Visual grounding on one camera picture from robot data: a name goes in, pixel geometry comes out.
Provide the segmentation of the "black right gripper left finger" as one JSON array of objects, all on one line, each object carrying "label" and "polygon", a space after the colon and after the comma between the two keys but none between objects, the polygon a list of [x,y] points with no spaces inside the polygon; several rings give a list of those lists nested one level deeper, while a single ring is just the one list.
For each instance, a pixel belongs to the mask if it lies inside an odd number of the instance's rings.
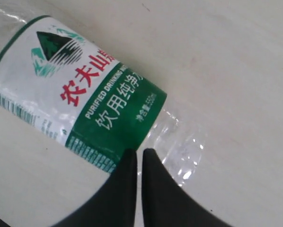
[{"label": "black right gripper left finger", "polygon": [[137,154],[127,149],[107,181],[56,227],[133,227],[137,197]]}]

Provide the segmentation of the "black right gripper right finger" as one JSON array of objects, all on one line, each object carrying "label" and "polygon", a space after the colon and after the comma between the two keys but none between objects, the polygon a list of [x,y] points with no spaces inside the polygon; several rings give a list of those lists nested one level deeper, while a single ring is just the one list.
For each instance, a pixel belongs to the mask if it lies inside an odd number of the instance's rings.
[{"label": "black right gripper right finger", "polygon": [[141,200],[146,227],[229,227],[193,200],[171,177],[156,151],[142,156]]}]

